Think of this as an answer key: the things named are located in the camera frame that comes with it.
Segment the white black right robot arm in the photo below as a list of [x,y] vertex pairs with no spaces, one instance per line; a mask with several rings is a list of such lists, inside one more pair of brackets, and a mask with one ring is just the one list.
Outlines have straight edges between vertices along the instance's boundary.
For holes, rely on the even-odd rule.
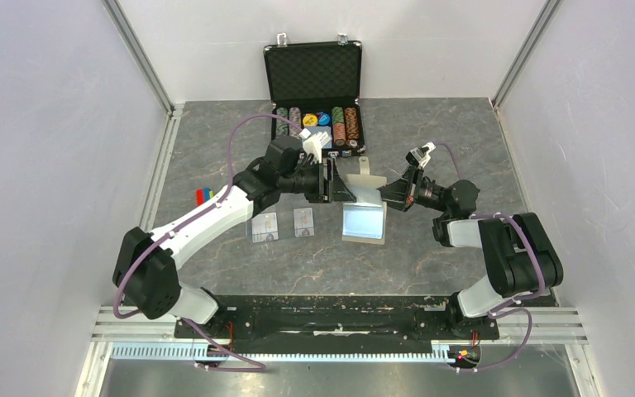
[[478,318],[499,315],[501,309],[535,299],[564,279],[563,265],[535,213],[476,213],[478,187],[460,179],[443,187],[410,165],[396,181],[379,189],[392,209],[408,211],[420,205],[440,212],[432,221],[436,242],[451,248],[482,251],[485,276],[453,294],[444,324],[454,337],[466,337]]

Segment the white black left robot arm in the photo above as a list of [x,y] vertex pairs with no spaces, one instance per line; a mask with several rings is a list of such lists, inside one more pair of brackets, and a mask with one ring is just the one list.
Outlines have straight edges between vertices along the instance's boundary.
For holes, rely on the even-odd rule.
[[261,214],[282,194],[302,194],[310,203],[354,203],[356,196],[334,159],[321,154],[297,138],[280,136],[206,203],[153,231],[134,227],[126,232],[112,282],[116,300],[128,299],[135,310],[115,309],[115,316],[157,319],[173,314],[194,321],[207,337],[220,335],[227,316],[219,302],[205,289],[181,283],[179,270],[209,242]]

